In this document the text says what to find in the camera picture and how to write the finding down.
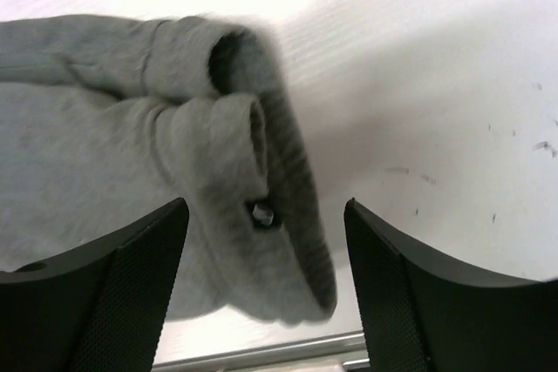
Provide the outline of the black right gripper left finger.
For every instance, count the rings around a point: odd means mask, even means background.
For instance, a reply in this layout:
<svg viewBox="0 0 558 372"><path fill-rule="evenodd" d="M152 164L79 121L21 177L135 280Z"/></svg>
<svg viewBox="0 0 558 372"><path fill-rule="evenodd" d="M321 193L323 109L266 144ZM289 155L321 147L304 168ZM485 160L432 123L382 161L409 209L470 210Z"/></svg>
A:
<svg viewBox="0 0 558 372"><path fill-rule="evenodd" d="M3 371L149 371L187 235L173 200L70 251L1 274Z"/></svg>

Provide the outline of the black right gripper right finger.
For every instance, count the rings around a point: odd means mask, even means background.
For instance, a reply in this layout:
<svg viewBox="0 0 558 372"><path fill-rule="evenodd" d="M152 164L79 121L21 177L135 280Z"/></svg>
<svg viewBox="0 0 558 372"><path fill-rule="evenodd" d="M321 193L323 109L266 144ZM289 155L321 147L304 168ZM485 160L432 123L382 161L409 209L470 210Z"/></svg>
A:
<svg viewBox="0 0 558 372"><path fill-rule="evenodd" d="M372 370L556 370L556 280L458 260L356 200L344 226Z"/></svg>

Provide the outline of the grey shorts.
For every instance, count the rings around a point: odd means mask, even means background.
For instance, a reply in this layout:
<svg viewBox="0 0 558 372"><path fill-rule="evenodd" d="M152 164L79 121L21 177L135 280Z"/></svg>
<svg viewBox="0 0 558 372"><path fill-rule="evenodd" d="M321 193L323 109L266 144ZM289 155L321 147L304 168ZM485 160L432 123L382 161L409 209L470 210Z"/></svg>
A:
<svg viewBox="0 0 558 372"><path fill-rule="evenodd" d="M333 315L313 175L254 32L201 17L2 23L2 270L176 198L190 221L169 319L224 306L288 324Z"/></svg>

